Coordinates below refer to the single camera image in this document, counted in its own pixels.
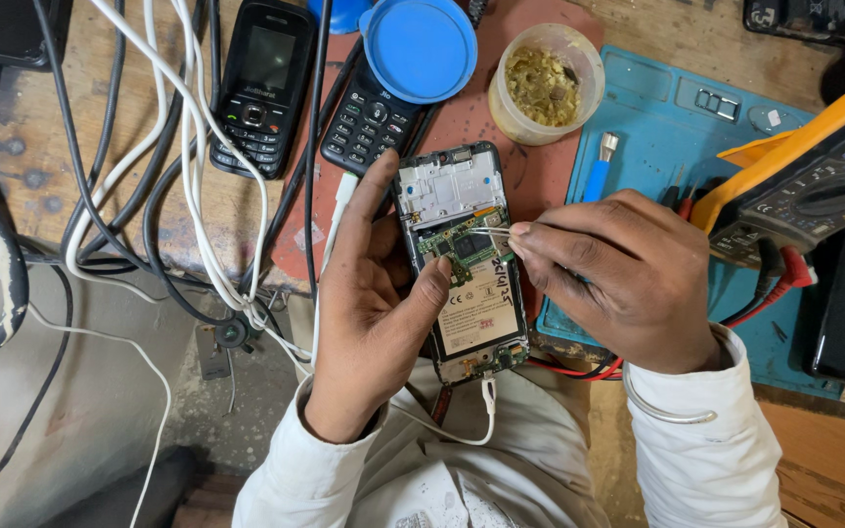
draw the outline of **multimeter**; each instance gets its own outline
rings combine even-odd
[[[393,148],[402,155],[421,108],[383,88],[362,55],[321,140],[321,155],[363,176],[384,150]]]
[[[711,251],[757,268],[756,241],[801,253],[845,227],[845,95],[804,127],[718,157],[743,169],[694,205]]]
[[[295,140],[315,22],[302,7],[281,0],[243,0],[223,68],[218,122],[227,139],[263,177],[283,174]],[[252,177],[217,138],[210,162]]]

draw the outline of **white shirt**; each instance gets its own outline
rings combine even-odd
[[[648,521],[654,528],[787,527],[775,475],[781,449],[752,396],[745,346],[731,330],[714,325],[713,331],[734,367],[679,376],[626,367],[636,391],[654,407],[718,414],[704,424],[672,425],[629,403]],[[431,362],[417,364],[414,382],[414,388],[438,389]],[[441,441],[390,404],[362,439],[326,443],[301,423],[310,394],[306,378],[266,461],[241,490],[234,528],[608,526],[593,497],[577,421],[516,370],[497,375],[497,425],[484,447]],[[405,388],[391,403],[428,419]],[[452,409],[456,419],[446,429],[484,436],[480,383],[456,389],[456,405],[470,407],[470,414]]]

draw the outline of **man's left hand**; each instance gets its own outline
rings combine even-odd
[[[391,265],[402,244],[399,224],[394,215],[372,221],[398,162],[390,149],[367,170],[321,274],[318,357],[304,417],[313,434],[333,443],[354,441],[405,385],[449,296],[448,258],[429,262],[405,301],[396,292],[410,278],[405,266]]]

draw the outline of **orange multimeter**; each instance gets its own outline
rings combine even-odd
[[[845,95],[805,126],[727,150],[743,169],[693,206],[717,256],[757,268],[757,241],[802,253],[845,227]]]

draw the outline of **blue lid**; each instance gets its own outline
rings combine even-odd
[[[381,0],[360,16],[360,31],[374,74],[404,101],[449,99],[475,71],[475,31],[452,0]]]

